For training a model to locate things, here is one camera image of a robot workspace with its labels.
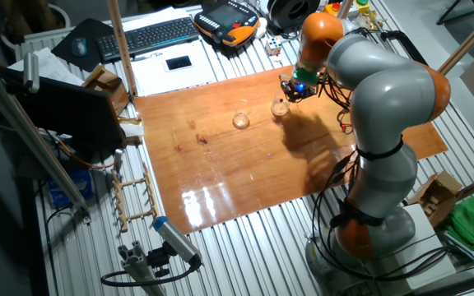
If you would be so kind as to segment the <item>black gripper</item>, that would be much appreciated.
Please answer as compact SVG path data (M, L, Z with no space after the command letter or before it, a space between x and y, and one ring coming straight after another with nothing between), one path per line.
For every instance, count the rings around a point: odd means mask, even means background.
M307 100L317 93L316 86L311 86L292 78L286 81L282 80L281 89L286 99L294 104Z

